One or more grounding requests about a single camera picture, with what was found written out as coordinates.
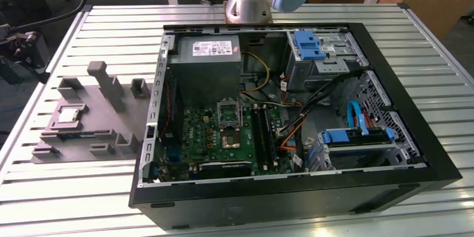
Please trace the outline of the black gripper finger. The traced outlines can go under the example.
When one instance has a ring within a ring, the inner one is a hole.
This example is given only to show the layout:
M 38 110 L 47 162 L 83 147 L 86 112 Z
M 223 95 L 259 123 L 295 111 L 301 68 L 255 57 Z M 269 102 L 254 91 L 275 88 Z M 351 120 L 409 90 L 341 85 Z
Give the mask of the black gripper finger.
M 22 83 L 22 78 L 16 74 L 16 72 L 11 69 L 7 59 L 2 56 L 2 65 L 0 65 L 0 75 L 2 78 L 7 81 L 11 85 L 19 85 Z
M 47 82 L 51 74 L 46 71 L 46 69 L 50 64 L 51 55 L 42 34 L 35 34 L 32 44 L 32 61 L 35 63 L 38 79 L 40 82 Z

